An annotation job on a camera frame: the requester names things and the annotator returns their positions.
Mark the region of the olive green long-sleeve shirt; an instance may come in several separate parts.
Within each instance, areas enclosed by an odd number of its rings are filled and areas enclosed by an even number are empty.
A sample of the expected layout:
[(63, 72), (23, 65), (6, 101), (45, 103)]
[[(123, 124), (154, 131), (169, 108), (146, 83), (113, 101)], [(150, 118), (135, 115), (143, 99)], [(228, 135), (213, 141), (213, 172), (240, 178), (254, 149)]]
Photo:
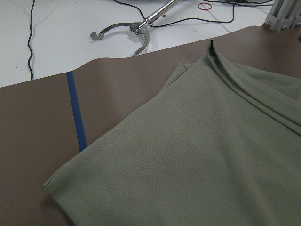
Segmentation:
[(301, 81), (210, 42), (44, 188), (77, 226), (298, 226)]

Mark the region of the red rubber band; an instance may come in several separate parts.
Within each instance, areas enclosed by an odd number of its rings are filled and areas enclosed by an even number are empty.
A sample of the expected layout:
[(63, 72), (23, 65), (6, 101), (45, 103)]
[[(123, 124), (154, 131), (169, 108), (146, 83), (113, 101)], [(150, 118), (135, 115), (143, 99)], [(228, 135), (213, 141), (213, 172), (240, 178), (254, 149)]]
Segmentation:
[(198, 4), (198, 9), (208, 11), (212, 9), (212, 5), (208, 2), (201, 2)]

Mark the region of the grey aluminium frame post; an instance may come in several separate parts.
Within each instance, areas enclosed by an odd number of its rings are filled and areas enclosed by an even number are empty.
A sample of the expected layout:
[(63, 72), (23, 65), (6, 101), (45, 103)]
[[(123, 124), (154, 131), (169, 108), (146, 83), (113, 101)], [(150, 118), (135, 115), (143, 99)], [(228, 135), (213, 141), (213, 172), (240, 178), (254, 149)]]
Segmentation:
[(275, 0), (264, 24), (274, 32), (301, 27), (301, 0)]

